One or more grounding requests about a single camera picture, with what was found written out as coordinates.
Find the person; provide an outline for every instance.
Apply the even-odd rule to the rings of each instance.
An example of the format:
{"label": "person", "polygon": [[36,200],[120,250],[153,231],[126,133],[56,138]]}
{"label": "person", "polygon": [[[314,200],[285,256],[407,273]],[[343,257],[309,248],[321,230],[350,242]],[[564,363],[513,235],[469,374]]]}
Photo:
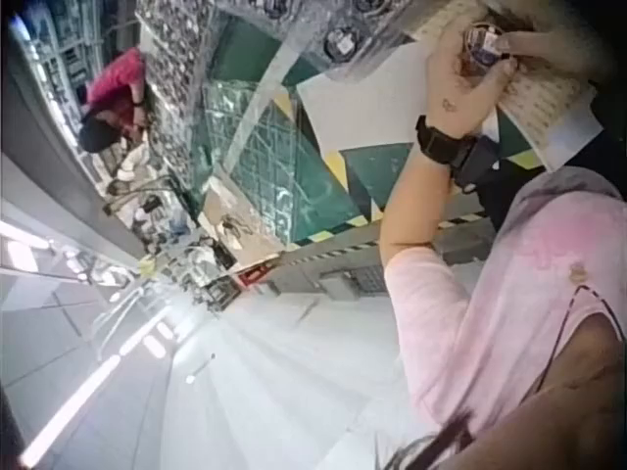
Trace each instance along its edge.
{"label": "person", "polygon": [[[427,61],[426,125],[453,139],[475,132],[519,72],[512,57],[474,87],[460,76],[462,34],[483,15],[450,23]],[[411,402],[440,429],[384,468],[627,468],[620,193],[584,167],[537,175],[517,192],[468,295],[432,245],[450,187],[450,168],[416,146],[382,221]]]}
{"label": "person", "polygon": [[141,142],[146,126],[144,61],[133,47],[111,62],[87,91],[89,111],[78,143],[85,152],[101,152],[125,137]]}

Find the aisle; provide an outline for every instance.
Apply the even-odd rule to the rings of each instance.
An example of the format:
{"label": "aisle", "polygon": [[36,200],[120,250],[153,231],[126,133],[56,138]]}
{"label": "aisle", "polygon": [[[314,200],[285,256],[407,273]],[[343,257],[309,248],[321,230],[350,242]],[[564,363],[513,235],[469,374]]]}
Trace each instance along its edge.
{"label": "aisle", "polygon": [[372,465],[424,434],[397,357],[387,299],[244,297],[174,358],[162,469]]}

